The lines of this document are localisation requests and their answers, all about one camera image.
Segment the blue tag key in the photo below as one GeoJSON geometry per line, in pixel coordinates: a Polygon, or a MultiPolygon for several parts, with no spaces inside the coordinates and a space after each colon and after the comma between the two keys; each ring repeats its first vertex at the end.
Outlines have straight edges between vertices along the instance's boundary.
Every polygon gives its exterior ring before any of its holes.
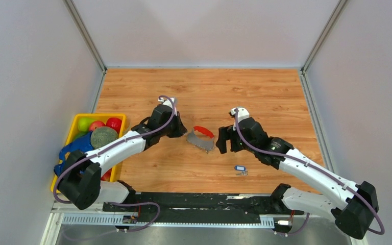
{"type": "Polygon", "coordinates": [[[245,166],[236,165],[236,166],[234,166],[234,169],[236,170],[237,176],[247,176],[248,175],[248,171],[245,166]]]}

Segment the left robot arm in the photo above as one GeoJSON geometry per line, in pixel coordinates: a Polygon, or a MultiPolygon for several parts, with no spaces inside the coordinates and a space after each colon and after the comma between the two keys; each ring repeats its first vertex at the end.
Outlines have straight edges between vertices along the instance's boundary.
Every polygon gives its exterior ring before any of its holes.
{"type": "Polygon", "coordinates": [[[63,172],[54,185],[58,202],[84,210],[96,203],[116,203],[122,211],[135,207],[136,198],[126,185],[107,182],[101,177],[127,158],[156,145],[164,136],[178,138],[187,132],[173,101],[154,108],[150,117],[134,126],[123,137],[96,150],[69,154],[63,172]]]}

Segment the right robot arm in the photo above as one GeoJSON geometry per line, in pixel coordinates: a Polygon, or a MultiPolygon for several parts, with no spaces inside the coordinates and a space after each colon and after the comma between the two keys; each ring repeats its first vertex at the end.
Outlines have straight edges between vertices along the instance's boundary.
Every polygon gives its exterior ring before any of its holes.
{"type": "Polygon", "coordinates": [[[286,140],[268,136],[252,117],[220,127],[218,133],[216,146],[221,154],[226,153],[226,142],[230,141],[231,152],[249,151],[262,164],[289,173],[318,191],[305,193],[288,184],[279,184],[271,199],[277,213],[290,209],[316,214],[355,239],[363,239],[367,232],[385,234],[378,215],[377,192],[371,183],[358,184],[330,172],[286,140]]]}

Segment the red tomato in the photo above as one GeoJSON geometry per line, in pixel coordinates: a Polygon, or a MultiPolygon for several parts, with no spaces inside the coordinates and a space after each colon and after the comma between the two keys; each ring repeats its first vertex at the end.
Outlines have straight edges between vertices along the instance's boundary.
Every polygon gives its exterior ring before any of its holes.
{"type": "Polygon", "coordinates": [[[111,117],[106,121],[106,126],[114,129],[119,134],[122,126],[122,120],[117,117],[111,117]]]}

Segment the netted melon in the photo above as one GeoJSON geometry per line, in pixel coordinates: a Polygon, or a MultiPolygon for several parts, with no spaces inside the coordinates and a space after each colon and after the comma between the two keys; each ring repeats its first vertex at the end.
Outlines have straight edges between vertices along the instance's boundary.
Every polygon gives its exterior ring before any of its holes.
{"type": "Polygon", "coordinates": [[[118,133],[107,126],[96,128],[90,136],[90,144],[94,149],[101,148],[118,138],[118,133]]]}

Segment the red apple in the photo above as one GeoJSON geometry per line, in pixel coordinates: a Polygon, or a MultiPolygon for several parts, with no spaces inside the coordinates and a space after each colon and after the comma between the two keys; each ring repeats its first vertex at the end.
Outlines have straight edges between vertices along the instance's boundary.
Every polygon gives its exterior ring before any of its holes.
{"type": "Polygon", "coordinates": [[[102,121],[100,121],[100,120],[96,120],[96,121],[93,121],[93,122],[89,125],[88,130],[89,130],[89,131],[94,131],[94,130],[97,129],[97,128],[105,127],[105,126],[106,126],[106,124],[105,124],[104,122],[102,122],[102,121]]]}

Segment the yellow plastic bin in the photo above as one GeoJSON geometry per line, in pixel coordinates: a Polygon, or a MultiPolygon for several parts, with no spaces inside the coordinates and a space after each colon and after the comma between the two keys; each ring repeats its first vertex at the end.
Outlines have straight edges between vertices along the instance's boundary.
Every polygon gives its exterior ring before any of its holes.
{"type": "Polygon", "coordinates": [[[71,124],[70,130],[69,130],[69,134],[67,136],[65,145],[71,143],[75,138],[77,138],[77,134],[79,133],[86,133],[86,132],[79,132],[78,127],[77,127],[77,122],[78,119],[80,117],[89,117],[89,118],[93,118],[95,120],[100,120],[102,122],[104,122],[106,124],[106,121],[111,118],[111,117],[117,117],[119,119],[122,120],[122,126],[121,126],[121,130],[119,132],[119,136],[123,136],[124,134],[126,134],[129,130],[130,127],[130,120],[128,119],[128,117],[125,114],[119,114],[119,113],[82,113],[82,114],[77,114],[71,124]]]}

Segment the green apple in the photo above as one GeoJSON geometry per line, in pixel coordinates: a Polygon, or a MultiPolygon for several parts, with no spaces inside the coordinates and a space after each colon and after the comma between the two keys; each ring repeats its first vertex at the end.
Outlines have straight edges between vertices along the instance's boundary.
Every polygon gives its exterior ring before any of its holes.
{"type": "Polygon", "coordinates": [[[77,122],[79,132],[88,132],[90,125],[95,121],[93,118],[80,117],[77,122]]]}

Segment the blue snack bag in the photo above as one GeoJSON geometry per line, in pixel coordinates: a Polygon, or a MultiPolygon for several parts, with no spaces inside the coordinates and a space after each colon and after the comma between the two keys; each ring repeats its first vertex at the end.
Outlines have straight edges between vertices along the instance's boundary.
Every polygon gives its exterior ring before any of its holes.
{"type": "Polygon", "coordinates": [[[86,133],[77,134],[77,138],[75,138],[71,143],[64,146],[59,152],[59,160],[62,163],[57,164],[54,167],[54,173],[56,176],[60,176],[63,172],[63,168],[66,162],[66,154],[71,153],[73,151],[81,151],[83,153],[93,150],[93,146],[90,142],[92,131],[86,133]]]}

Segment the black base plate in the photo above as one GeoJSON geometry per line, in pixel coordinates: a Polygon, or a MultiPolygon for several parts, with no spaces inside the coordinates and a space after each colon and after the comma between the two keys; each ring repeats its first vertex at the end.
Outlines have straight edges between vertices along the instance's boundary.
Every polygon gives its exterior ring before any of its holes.
{"type": "Polygon", "coordinates": [[[155,215],[158,223],[256,224],[261,215],[290,216],[291,210],[269,194],[136,192],[124,201],[133,207],[104,203],[105,212],[139,214],[140,222],[155,215]]]}

